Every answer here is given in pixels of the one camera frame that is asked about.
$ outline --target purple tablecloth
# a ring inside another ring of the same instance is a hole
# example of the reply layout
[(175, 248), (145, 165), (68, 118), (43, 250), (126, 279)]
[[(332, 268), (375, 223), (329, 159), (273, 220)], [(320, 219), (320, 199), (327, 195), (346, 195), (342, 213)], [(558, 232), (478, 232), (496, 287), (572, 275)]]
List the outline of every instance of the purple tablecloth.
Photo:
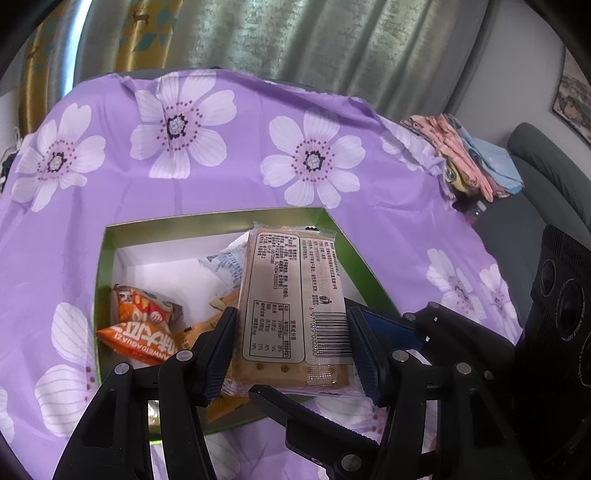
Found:
[[(106, 225), (325, 205), (402, 312), (435, 300), (517, 341), (495, 260), (441, 196), (442, 162), (362, 100), (247, 74), (75, 88), (26, 137), (0, 199), (0, 429), (34, 480), (52, 477), (97, 389), (89, 319)], [(311, 408), (374, 438), (385, 418), (365, 399)], [(220, 479), (324, 478), (268, 419), (207, 441)]]

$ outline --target curtain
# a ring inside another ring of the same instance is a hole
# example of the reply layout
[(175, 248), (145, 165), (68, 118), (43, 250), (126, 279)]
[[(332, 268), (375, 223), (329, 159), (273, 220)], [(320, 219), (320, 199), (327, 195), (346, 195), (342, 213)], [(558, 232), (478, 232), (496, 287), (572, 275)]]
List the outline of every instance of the curtain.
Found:
[(392, 120), (444, 110), (489, 0), (93, 0), (76, 61), (53, 45), (47, 109), (112, 71), (218, 66), (357, 96)]

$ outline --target biscuit package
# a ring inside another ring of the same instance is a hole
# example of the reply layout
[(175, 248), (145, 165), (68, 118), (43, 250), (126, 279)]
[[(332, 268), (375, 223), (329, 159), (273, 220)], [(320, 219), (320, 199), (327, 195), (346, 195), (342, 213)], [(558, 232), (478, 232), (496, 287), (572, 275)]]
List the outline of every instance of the biscuit package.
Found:
[(332, 234), (305, 228), (250, 232), (239, 326), (224, 392), (254, 384), (285, 393), (362, 396)]

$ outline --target plastic wrapper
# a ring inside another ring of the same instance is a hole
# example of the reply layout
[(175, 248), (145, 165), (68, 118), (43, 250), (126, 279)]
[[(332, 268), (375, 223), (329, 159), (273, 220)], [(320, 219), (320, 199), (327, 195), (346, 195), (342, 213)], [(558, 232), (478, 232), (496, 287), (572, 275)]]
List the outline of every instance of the plastic wrapper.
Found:
[[(179, 348), (190, 349), (197, 341), (197, 338), (199, 338), (199, 335), (205, 332), (211, 332), (216, 327), (220, 318), (222, 318), (222, 312), (216, 313), (205, 322), (196, 323), (191, 327), (185, 328), (182, 332), (175, 334), (174, 339)], [(218, 420), (233, 412), (241, 405), (248, 403), (248, 401), (248, 397), (232, 397), (222, 394), (218, 398), (214, 398), (207, 407), (207, 421), (212, 422)]]
[(362, 396), (331, 233), (305, 228), (250, 232), (239, 325), (224, 392), (254, 384), (285, 393)]
[(237, 288), (236, 290), (232, 290), (228, 295), (223, 296), (222, 298), (214, 298), (212, 299), (209, 304), (222, 312), (226, 310), (228, 307), (238, 307), (238, 300), (240, 298), (240, 289)]
[(246, 242), (233, 242), (218, 254), (199, 258), (202, 266), (223, 280), (228, 287), (227, 291), (240, 288), (245, 261)]
[(120, 355), (143, 364), (158, 365), (178, 347), (168, 324), (183, 315), (180, 305), (155, 293), (126, 285), (113, 287), (115, 325), (96, 336)]
[[(226, 394), (214, 398), (205, 409), (207, 423), (212, 423), (235, 411), (238, 407), (246, 405), (248, 397), (231, 397)], [(160, 432), (160, 404), (158, 400), (148, 400), (148, 431), (159, 436)]]

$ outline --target flower center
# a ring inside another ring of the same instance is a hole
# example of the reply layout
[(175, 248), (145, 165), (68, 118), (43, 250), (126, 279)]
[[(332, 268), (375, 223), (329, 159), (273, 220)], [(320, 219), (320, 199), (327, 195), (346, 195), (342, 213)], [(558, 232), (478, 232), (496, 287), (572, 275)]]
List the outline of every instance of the flower center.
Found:
[(166, 130), (168, 132), (168, 137), (172, 140), (173, 138), (178, 138), (180, 136), (184, 137), (186, 135), (185, 128), (189, 121), (185, 118), (185, 116), (180, 113), (171, 117), (166, 122)]
[(86, 366), (86, 395), (84, 400), (89, 402), (92, 397), (94, 396), (95, 392), (98, 390), (98, 382), (96, 380), (96, 374), (94, 367), (87, 365)]
[(497, 309), (503, 310), (505, 308), (505, 305), (504, 305), (503, 299), (501, 298), (501, 295), (496, 291), (494, 291), (492, 293), (492, 301), (495, 304)]
[(64, 163), (66, 163), (66, 156), (63, 152), (53, 152), (51, 154), (51, 158), (49, 162), (47, 162), (47, 171), (51, 173), (56, 173), (60, 171), (60, 168), (63, 167)]
[(468, 299), (468, 294), (466, 293), (466, 290), (464, 290), (464, 286), (462, 284), (460, 284), (460, 282), (458, 280), (456, 280), (453, 289), (456, 291), (457, 295), (463, 300), (463, 301), (469, 301)]
[(318, 150), (315, 151), (306, 151), (306, 159), (304, 160), (304, 165), (308, 169), (308, 171), (317, 171), (322, 168), (322, 164), (324, 163), (325, 157), (320, 155)]
[(304, 139), (295, 147), (291, 156), (291, 168), (304, 181), (312, 183), (324, 181), (328, 179), (329, 173), (333, 169), (332, 162), (335, 159), (335, 153), (331, 149), (326, 141), (315, 138)]

